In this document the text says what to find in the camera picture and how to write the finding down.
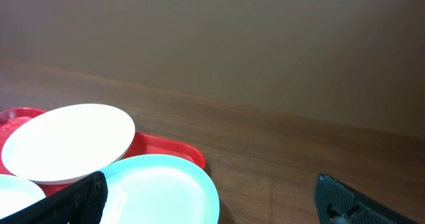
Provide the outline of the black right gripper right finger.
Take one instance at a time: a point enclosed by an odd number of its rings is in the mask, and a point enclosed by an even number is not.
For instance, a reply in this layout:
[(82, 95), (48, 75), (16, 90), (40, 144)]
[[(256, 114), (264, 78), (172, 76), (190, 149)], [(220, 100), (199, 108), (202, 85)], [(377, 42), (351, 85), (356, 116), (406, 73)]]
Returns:
[(418, 224), (325, 173), (313, 201), (321, 224)]

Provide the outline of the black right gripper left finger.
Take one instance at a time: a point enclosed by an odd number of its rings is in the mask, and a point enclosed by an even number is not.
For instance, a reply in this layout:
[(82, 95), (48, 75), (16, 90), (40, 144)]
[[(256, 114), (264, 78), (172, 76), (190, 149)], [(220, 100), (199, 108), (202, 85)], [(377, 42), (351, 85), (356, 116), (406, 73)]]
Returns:
[(108, 198), (105, 175), (96, 171), (1, 219), (1, 224), (99, 224)]

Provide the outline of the white plate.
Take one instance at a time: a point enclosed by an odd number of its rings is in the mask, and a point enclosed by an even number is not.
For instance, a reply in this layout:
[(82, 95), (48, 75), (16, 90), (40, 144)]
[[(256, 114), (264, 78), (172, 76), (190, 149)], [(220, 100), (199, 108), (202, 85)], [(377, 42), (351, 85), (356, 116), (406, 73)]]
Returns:
[(41, 114), (17, 128), (1, 152), (13, 175), (45, 185), (77, 181), (119, 160), (135, 136), (123, 110), (75, 104)]

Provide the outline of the light blue plate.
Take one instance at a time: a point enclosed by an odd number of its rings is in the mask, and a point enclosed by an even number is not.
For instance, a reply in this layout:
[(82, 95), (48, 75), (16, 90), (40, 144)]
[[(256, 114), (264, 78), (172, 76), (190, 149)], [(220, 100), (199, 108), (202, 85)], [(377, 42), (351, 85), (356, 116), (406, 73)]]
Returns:
[(35, 183), (13, 175), (1, 174), (1, 218), (10, 216), (46, 197)]

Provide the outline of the mint green plate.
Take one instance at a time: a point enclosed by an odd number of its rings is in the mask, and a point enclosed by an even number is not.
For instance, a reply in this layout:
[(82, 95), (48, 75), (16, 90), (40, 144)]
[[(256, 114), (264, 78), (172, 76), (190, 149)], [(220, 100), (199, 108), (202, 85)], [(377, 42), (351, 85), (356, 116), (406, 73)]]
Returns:
[(196, 164), (169, 155), (126, 158), (102, 169), (108, 198), (101, 224), (217, 224), (218, 191)]

